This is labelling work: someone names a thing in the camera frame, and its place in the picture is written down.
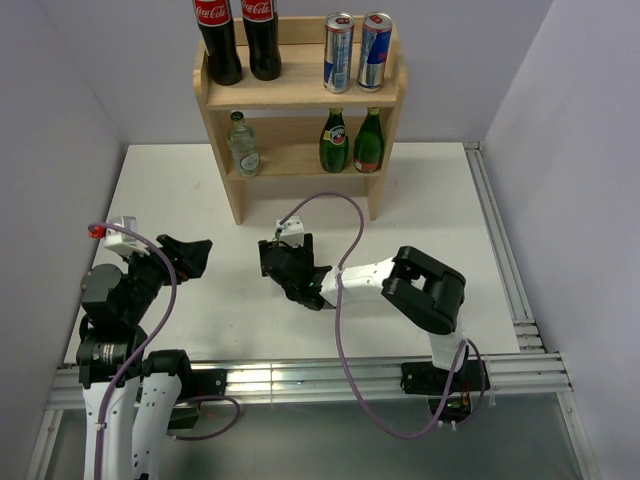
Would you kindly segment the green glass bottle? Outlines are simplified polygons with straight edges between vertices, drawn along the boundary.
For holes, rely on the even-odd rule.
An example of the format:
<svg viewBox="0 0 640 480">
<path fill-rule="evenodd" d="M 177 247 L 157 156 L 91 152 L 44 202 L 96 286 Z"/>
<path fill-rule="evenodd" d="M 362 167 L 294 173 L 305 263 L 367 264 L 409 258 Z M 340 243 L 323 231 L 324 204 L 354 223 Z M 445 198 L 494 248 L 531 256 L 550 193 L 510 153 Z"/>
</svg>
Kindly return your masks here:
<svg viewBox="0 0 640 480">
<path fill-rule="evenodd" d="M 381 165 L 385 144 L 380 107 L 369 107 L 354 146 L 354 165 L 361 173 L 375 172 Z"/>
<path fill-rule="evenodd" d="M 349 137 L 342 108 L 331 108 L 319 141 L 319 158 L 328 173 L 341 172 L 348 160 Z"/>
</svg>

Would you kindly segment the clear glass bottle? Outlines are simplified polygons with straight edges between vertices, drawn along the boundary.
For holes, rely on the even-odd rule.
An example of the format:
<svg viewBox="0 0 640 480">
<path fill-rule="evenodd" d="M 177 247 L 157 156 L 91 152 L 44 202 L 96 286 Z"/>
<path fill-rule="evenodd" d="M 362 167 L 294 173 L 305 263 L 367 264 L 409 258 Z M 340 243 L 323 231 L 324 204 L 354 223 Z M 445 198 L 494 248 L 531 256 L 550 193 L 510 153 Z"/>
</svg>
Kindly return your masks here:
<svg viewBox="0 0 640 480">
<path fill-rule="evenodd" d="M 240 111 L 233 111 L 230 120 L 232 125 L 227 132 L 227 144 L 231 150 L 234 167 L 241 176 L 254 177 L 260 167 L 255 130 Z"/>
</svg>

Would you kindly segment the silver blue can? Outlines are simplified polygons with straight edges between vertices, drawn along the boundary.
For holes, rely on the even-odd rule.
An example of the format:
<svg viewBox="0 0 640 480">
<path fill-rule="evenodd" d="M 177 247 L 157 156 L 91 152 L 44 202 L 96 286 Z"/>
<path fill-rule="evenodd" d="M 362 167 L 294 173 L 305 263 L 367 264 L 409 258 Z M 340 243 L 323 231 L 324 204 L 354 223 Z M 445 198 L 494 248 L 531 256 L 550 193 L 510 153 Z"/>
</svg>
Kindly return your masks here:
<svg viewBox="0 0 640 480">
<path fill-rule="evenodd" d="M 344 93 L 350 88 L 354 31 L 354 18 L 346 12 L 325 18 L 323 85 L 331 93 Z"/>
<path fill-rule="evenodd" d="M 382 86 L 392 29 L 393 21 L 385 13 L 371 12 L 363 19 L 357 84 L 365 91 Z"/>
</svg>

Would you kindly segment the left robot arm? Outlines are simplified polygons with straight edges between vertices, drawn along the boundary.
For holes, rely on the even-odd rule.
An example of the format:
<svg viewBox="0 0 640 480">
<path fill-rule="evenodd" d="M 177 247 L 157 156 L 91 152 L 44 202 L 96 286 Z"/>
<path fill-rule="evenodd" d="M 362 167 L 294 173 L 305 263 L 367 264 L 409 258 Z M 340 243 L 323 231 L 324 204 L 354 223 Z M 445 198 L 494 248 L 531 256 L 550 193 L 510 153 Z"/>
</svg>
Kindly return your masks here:
<svg viewBox="0 0 640 480">
<path fill-rule="evenodd" d="M 92 238 L 127 264 L 101 264 L 81 281 L 85 314 L 76 353 L 87 420 L 84 478 L 156 479 L 162 442 L 178 399 L 194 394 L 183 350 L 145 353 L 151 337 L 140 322 L 162 287 L 200 278 L 210 240 L 149 241 L 115 224 L 94 224 Z"/>
</svg>

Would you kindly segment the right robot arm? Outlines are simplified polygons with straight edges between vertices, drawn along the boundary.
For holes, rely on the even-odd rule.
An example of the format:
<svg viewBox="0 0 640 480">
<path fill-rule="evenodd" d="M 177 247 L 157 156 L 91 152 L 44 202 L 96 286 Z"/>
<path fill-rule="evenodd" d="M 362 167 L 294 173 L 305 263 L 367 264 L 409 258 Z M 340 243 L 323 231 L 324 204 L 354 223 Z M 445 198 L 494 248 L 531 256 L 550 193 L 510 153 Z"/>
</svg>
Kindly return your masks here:
<svg viewBox="0 0 640 480">
<path fill-rule="evenodd" d="M 395 256 L 367 265 L 316 266 L 310 233 L 295 246 L 261 240 L 258 249 L 261 274 L 278 284 L 287 299 L 321 311 L 384 298 L 427 332 L 438 386 L 452 390 L 466 379 L 467 349 L 457 352 L 464 340 L 458 313 L 466 279 L 455 269 L 412 246 L 402 246 Z"/>
</svg>

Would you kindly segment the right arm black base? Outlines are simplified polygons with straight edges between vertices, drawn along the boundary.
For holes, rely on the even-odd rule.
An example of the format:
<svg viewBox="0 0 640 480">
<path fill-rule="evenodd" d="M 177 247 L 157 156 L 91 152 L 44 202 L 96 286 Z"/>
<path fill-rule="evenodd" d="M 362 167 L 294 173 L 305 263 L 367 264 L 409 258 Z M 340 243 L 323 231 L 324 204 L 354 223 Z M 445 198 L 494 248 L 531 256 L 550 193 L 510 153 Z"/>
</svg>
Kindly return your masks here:
<svg viewBox="0 0 640 480">
<path fill-rule="evenodd" d="M 427 397 L 429 409 L 434 414 L 438 408 L 448 371 L 435 368 L 431 362 L 405 362 L 401 365 L 400 387 L 405 394 Z M 485 365 L 477 359 L 466 360 L 452 377 L 449 397 L 439 419 L 443 422 L 461 422 L 473 411 L 472 392 L 487 392 L 491 387 Z"/>
</svg>

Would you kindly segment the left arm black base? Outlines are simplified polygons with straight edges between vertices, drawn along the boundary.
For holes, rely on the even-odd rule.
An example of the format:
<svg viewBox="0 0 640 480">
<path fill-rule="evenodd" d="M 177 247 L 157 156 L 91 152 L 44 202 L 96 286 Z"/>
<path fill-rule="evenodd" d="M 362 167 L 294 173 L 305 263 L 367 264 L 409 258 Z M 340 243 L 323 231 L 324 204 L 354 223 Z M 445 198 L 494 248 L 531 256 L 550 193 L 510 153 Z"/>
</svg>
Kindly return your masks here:
<svg viewBox="0 0 640 480">
<path fill-rule="evenodd" d="M 187 398 L 206 395 L 223 395 L 227 384 L 226 369 L 195 369 L 186 388 L 183 388 L 171 411 L 168 429 L 192 429 L 200 416 L 199 403 L 187 403 Z"/>
</svg>

